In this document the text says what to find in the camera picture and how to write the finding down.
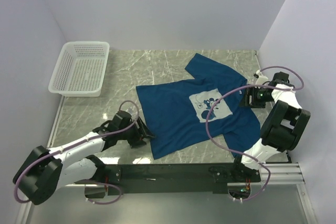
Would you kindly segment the blue printed t-shirt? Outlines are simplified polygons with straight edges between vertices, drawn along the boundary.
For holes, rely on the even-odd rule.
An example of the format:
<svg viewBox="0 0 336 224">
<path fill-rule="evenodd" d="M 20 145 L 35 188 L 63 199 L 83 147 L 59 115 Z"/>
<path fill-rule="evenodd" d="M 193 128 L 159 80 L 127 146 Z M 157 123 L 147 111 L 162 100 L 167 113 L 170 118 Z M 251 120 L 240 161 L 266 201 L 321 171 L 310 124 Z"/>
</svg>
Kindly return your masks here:
<svg viewBox="0 0 336 224">
<path fill-rule="evenodd" d="M 244 152 L 260 138 L 260 123 L 249 107 L 240 107 L 242 91 L 225 93 L 247 84 L 229 66 L 200 54 L 185 70 L 192 79 L 137 86 L 136 92 L 149 130 L 154 159 L 223 135 L 228 148 Z"/>
</svg>

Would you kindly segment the white perforated plastic basket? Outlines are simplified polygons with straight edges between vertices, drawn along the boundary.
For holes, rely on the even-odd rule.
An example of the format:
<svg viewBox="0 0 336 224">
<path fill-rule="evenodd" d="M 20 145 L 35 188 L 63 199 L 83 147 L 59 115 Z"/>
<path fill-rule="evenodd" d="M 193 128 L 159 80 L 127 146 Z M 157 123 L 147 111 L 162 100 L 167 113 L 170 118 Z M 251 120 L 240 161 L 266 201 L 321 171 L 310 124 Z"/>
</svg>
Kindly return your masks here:
<svg viewBox="0 0 336 224">
<path fill-rule="evenodd" d="M 104 41 L 71 41 L 63 45 L 48 90 L 65 97 L 98 97 L 110 45 Z"/>
</svg>

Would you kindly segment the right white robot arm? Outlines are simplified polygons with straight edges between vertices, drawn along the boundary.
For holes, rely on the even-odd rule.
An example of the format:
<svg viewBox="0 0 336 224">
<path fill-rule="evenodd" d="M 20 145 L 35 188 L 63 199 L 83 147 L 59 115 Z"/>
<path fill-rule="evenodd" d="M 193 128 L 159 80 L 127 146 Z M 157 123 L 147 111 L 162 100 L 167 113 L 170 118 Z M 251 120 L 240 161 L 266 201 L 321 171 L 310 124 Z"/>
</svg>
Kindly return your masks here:
<svg viewBox="0 0 336 224">
<path fill-rule="evenodd" d="M 298 145 L 311 113 L 299 105 L 294 88 L 287 73 L 277 72 L 268 88 L 250 87 L 244 92 L 240 106 L 264 108 L 267 102 L 274 106 L 261 127 L 260 139 L 244 155 L 235 158 L 230 169 L 235 181 L 241 182 L 255 173 L 260 162 Z"/>
</svg>

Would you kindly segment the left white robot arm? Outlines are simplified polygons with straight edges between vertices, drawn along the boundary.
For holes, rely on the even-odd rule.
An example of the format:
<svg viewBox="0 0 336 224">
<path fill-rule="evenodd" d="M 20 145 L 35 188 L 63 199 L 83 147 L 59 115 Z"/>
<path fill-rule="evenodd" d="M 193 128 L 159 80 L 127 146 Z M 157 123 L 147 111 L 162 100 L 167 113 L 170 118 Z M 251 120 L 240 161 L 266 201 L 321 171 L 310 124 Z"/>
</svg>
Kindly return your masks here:
<svg viewBox="0 0 336 224">
<path fill-rule="evenodd" d="M 96 154 L 114 147 L 119 140 L 131 148 L 146 145 L 155 135 L 140 117 L 118 111 L 84 137 L 59 147 L 34 148 L 13 178 L 14 197 L 19 203 L 40 205 L 66 185 L 86 180 L 105 190 L 120 180 L 120 171 L 110 169 Z"/>
</svg>

